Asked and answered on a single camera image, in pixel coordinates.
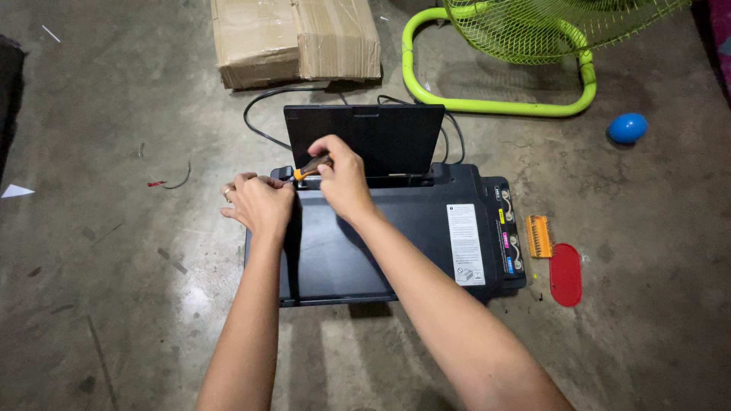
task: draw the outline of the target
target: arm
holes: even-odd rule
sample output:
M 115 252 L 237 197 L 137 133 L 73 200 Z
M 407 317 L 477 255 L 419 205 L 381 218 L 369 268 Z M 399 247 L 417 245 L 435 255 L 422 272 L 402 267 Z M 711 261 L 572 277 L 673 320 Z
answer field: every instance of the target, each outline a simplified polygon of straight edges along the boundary
M 465 405 L 470 410 L 571 410 L 510 330 L 379 212 L 368 192 L 362 159 L 333 135 L 315 142 L 309 152 L 323 150 L 336 160 L 334 169 L 319 166 L 320 189 L 365 241 Z
M 269 410 L 279 333 L 279 261 L 292 209 L 291 184 L 239 174 L 221 192 L 221 214 L 251 231 L 249 261 L 213 351 L 198 410 Z

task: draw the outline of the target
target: blue egg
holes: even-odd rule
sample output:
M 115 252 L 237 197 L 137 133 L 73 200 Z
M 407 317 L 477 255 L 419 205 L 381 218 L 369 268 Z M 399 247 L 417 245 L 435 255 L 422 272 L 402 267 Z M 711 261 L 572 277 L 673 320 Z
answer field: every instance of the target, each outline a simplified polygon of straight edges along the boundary
M 647 120 L 639 113 L 626 113 L 612 121 L 607 130 L 617 143 L 634 143 L 647 132 Z

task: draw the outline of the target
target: green fan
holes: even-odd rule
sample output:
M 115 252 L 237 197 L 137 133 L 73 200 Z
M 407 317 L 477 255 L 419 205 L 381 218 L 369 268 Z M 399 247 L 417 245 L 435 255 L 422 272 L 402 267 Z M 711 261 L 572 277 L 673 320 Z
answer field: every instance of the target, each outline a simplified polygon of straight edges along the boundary
M 564 117 L 584 110 L 596 94 L 590 49 L 630 34 L 691 0 L 444 0 L 416 14 L 401 38 L 401 69 L 406 87 L 418 100 L 448 110 L 525 116 Z M 569 105 L 448 99 L 426 91 L 414 76 L 414 31 L 430 20 L 450 19 L 473 47 L 516 64 L 550 64 L 562 56 L 578 60 L 583 93 Z

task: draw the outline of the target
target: red oval object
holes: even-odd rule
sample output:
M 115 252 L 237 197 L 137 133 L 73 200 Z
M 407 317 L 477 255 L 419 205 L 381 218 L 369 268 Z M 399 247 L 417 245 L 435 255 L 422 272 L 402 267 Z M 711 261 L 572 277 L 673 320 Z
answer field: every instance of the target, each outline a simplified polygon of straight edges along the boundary
M 556 244 L 550 268 L 550 294 L 557 303 L 573 307 L 581 301 L 581 257 L 569 244 Z

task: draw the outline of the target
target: warning label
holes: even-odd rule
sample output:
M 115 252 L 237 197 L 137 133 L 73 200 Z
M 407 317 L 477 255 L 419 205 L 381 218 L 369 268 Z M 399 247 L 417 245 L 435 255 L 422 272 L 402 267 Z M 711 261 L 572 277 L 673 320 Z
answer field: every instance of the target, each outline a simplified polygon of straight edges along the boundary
M 474 204 L 447 204 L 452 264 L 459 285 L 485 285 Z

